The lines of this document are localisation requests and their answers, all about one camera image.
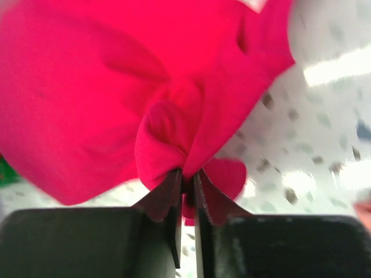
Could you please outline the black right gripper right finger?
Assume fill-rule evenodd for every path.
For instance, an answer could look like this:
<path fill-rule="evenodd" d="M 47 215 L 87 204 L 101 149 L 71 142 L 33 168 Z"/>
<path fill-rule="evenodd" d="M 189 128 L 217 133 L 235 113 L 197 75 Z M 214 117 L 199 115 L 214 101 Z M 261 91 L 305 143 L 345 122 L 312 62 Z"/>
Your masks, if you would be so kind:
<path fill-rule="evenodd" d="M 198 277 L 369 277 L 370 235 L 345 215 L 254 215 L 194 177 Z"/>

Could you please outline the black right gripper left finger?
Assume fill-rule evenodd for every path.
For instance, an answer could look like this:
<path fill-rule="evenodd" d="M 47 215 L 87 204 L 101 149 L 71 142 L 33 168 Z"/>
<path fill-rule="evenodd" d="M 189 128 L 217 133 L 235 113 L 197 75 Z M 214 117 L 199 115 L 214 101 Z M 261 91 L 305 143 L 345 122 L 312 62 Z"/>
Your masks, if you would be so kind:
<path fill-rule="evenodd" d="M 182 172 L 130 207 L 20 210 L 1 222 L 2 277 L 174 277 Z"/>

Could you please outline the folded peach t shirt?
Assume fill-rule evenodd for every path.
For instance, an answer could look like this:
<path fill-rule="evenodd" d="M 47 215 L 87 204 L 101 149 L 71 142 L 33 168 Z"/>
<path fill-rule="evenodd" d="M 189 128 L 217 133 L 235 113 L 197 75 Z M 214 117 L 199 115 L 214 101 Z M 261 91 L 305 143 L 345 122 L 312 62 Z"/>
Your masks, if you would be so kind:
<path fill-rule="evenodd" d="M 370 224 L 370 201 L 358 202 L 354 209 L 362 222 Z"/>

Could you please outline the green plastic bin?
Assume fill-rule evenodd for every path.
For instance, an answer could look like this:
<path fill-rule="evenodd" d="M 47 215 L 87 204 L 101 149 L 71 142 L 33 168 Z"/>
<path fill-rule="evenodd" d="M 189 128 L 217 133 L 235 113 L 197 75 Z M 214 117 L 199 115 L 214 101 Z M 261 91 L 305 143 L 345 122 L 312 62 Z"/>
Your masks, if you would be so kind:
<path fill-rule="evenodd" d="M 20 177 L 7 163 L 3 156 L 0 159 L 0 187 L 4 188 L 12 183 L 19 182 Z"/>

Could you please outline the magenta t shirt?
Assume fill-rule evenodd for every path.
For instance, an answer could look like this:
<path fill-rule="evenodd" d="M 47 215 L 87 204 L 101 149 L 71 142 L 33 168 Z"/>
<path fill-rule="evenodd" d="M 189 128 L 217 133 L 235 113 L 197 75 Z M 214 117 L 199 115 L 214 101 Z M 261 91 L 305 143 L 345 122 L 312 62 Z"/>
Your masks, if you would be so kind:
<path fill-rule="evenodd" d="M 235 199 L 244 163 L 215 154 L 294 64 L 292 1 L 7 1 L 1 155 L 65 205 L 173 169 Z"/>

